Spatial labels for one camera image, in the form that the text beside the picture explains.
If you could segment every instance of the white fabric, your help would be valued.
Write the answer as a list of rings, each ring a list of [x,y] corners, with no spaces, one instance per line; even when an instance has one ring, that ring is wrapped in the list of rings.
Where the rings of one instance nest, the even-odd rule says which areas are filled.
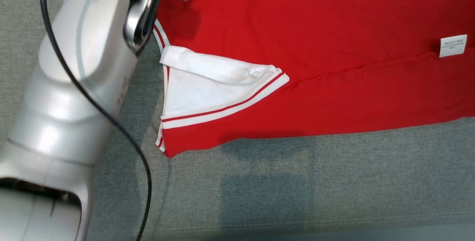
[[[156,145],[163,152],[163,129],[229,116],[256,104],[289,81],[273,65],[256,65],[171,46],[158,20],[155,26],[153,34],[161,52],[165,97]]]
[[[170,67],[164,116],[232,105],[280,73],[272,65],[195,53],[178,46],[166,46],[160,63]]]

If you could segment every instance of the gray fabric surface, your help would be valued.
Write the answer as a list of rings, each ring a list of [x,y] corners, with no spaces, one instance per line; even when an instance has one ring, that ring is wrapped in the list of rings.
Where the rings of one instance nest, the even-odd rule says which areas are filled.
[[[474,236],[475,224],[438,224],[330,233],[260,235],[250,238],[222,237],[215,238],[213,241],[473,241]]]
[[[49,0],[52,13],[62,0]],[[39,0],[2,0],[2,145],[44,26]],[[120,121],[153,173],[144,240],[475,222],[475,118],[373,133],[236,140],[173,160],[154,145],[163,100],[151,40]],[[144,169],[117,130],[96,168],[88,240],[132,240],[146,196]]]

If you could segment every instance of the white stripe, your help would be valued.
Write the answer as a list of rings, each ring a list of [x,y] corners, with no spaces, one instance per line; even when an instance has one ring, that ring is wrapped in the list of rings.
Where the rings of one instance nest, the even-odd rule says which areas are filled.
[[[158,149],[160,149],[162,152],[165,152],[165,140],[162,141],[161,146]]]
[[[241,111],[243,109],[248,108],[249,106],[252,106],[253,104],[256,104],[258,101],[262,100],[287,82],[289,82],[289,77],[284,74],[280,76],[277,80],[275,80],[272,84],[269,84],[263,91],[261,91],[258,95],[256,95],[253,99],[249,100],[248,102],[232,107],[230,109],[226,109],[220,112],[212,113],[212,114],[207,114],[203,116],[196,116],[196,117],[191,117],[191,118],[184,118],[184,119],[176,119],[176,120],[171,120],[171,121],[166,121],[162,122],[163,123],[163,128],[164,129],[171,129],[171,128],[177,128],[177,127],[183,127],[183,126],[189,126],[193,124],[198,124],[198,123],[203,123],[207,121],[213,121],[215,119],[223,118],[225,116],[229,116],[231,114],[234,114],[238,111]],[[170,118],[170,116],[162,116],[161,119],[165,118]]]
[[[162,130],[163,130],[163,122],[160,121],[160,126],[159,126],[159,128],[158,128],[157,141],[155,142],[155,144],[156,144],[157,146],[160,144],[161,137],[163,136]]]
[[[160,55],[163,53],[163,45],[161,44],[160,37],[158,37],[158,32],[153,29],[153,35],[155,35],[155,40],[158,44],[158,49],[160,49]]]
[[[163,40],[163,44],[164,44],[165,46],[170,45],[170,41],[168,40],[168,37],[167,37],[167,35],[165,34],[165,31],[163,30],[163,27],[161,26],[160,21],[155,20],[155,26],[157,27],[158,32],[160,33],[160,36],[161,36],[161,38],[162,38],[162,40]]]
[[[168,69],[163,65],[163,110],[161,114],[165,113],[165,106],[167,104],[167,92],[168,92]]]

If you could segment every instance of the seam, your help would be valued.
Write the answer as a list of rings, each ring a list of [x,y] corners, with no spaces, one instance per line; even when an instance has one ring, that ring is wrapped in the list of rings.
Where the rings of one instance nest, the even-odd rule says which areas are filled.
[[[465,47],[464,53],[466,53],[466,51],[468,49],[475,49],[475,46]],[[422,57],[431,57],[431,56],[436,56],[436,55],[437,55],[437,52],[426,52],[426,53],[414,55],[412,57],[402,57],[400,59],[369,63],[369,64],[365,64],[365,65],[362,65],[362,66],[359,66],[359,67],[352,67],[350,69],[340,70],[339,72],[322,73],[322,74],[319,74],[315,77],[309,77],[307,79],[300,80],[300,81],[297,82],[297,84],[307,83],[307,82],[315,82],[315,81],[320,81],[322,79],[330,79],[332,77],[344,76],[344,75],[346,75],[348,73],[351,73],[351,72],[361,72],[361,71],[364,71],[366,69],[379,69],[379,68],[383,68],[383,67],[392,67],[394,65],[397,65],[397,63],[402,62],[404,60],[409,60],[409,59],[414,59],[414,58],[422,58]]]
[[[363,224],[366,222],[374,221],[398,221],[398,220],[411,220],[411,219],[426,219],[426,218],[449,218],[449,217],[467,217],[475,215],[475,211],[468,212],[443,212],[438,214],[420,214],[420,215],[404,215],[404,216],[392,216],[392,217],[378,217],[368,219],[330,219],[322,221],[293,221],[293,222],[270,222],[263,224],[231,224],[231,225],[212,225],[212,226],[194,226],[194,227],[180,227],[180,228],[162,228],[158,229],[159,232],[186,232],[186,231],[217,231],[219,228],[226,228],[225,230],[232,229],[266,229],[273,228],[279,225],[285,225],[286,227],[298,227],[298,226],[318,226],[318,225],[336,225],[336,224]]]

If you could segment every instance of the red stripe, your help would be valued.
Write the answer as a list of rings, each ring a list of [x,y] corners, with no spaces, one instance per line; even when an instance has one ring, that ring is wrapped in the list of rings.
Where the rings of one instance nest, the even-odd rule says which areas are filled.
[[[157,146],[158,148],[160,148],[161,143],[163,143],[163,138],[160,138],[160,143],[158,143],[158,146]]]
[[[165,47],[165,42],[163,41],[162,37],[161,37],[161,34],[160,34],[160,31],[158,30],[157,26],[156,25],[153,25],[153,28],[155,28],[155,31],[157,32],[157,35],[159,37],[159,41],[161,43],[161,46],[162,47]]]
[[[260,92],[262,92],[264,89],[266,89],[269,85],[271,85],[273,82],[275,82],[275,80],[277,80],[278,78],[280,78],[280,76],[282,76],[283,73],[280,73],[279,75],[277,75],[275,78],[273,78],[270,82],[268,82],[266,85],[264,85],[261,89],[259,89],[259,91],[257,91],[255,94],[253,94],[250,98],[240,102],[240,103],[237,103],[237,104],[234,104],[232,106],[227,106],[225,108],[222,108],[222,109],[218,109],[218,110],[213,110],[213,111],[209,111],[209,112],[205,112],[205,113],[199,113],[199,114],[193,114],[193,115],[187,115],[187,116],[181,116],[181,117],[176,117],[176,118],[166,118],[166,119],[163,119],[161,121],[163,122],[166,122],[166,121],[174,121],[174,120],[177,120],[177,119],[184,119],[184,118],[193,118],[193,117],[196,117],[196,116],[204,116],[204,115],[208,115],[208,114],[213,114],[213,113],[217,113],[217,112],[221,112],[221,111],[224,111],[224,110],[227,110],[227,109],[231,109],[235,106],[239,106],[239,105],[242,105],[248,101],[251,101],[251,99],[253,99],[254,97],[256,97],[256,95],[258,95]]]

